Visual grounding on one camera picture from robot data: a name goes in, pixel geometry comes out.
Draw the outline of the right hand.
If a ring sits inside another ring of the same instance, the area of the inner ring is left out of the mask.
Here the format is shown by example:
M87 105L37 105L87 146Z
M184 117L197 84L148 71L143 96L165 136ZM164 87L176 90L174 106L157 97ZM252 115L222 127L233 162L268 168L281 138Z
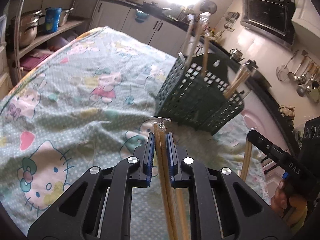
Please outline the right hand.
M308 212L307 200L300 195L292 195L288 198L284 192L285 180L282 179L276 188L275 194L271 199L271 209L277 213L280 217L284 216L288 204L295 208L295 211L287 219L286 223L292 229L300 229L306 219Z

